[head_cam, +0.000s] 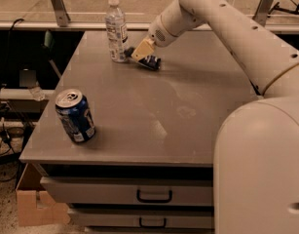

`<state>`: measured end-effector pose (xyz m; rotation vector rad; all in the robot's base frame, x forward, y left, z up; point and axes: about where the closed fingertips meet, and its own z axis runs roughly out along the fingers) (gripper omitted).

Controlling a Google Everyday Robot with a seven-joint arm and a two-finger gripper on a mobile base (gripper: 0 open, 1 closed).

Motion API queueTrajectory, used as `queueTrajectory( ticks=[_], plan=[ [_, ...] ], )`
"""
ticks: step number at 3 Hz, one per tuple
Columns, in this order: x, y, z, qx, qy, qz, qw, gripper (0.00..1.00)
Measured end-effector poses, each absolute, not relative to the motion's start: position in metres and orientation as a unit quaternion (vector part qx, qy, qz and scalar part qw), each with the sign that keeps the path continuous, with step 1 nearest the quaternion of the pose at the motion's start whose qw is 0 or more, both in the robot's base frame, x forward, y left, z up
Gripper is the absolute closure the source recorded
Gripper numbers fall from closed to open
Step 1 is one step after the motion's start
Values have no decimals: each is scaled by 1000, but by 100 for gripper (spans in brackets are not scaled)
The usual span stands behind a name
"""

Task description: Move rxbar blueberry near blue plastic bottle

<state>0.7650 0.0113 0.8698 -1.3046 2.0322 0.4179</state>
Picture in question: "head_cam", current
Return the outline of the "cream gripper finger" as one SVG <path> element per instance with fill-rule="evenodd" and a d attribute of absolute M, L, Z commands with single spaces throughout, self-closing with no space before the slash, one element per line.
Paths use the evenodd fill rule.
<path fill-rule="evenodd" d="M 131 57 L 135 61 L 140 61 L 141 59 L 146 58 L 154 53 L 154 41 L 149 37 L 145 37 L 140 44 L 134 49 L 131 54 Z"/>

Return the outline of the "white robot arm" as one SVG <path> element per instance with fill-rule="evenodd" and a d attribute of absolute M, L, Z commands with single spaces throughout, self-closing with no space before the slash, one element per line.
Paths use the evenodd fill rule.
<path fill-rule="evenodd" d="M 260 98 L 222 124 L 213 158 L 216 234 L 299 234 L 299 51 L 227 0 L 174 0 L 132 53 L 148 59 L 210 26 Z"/>

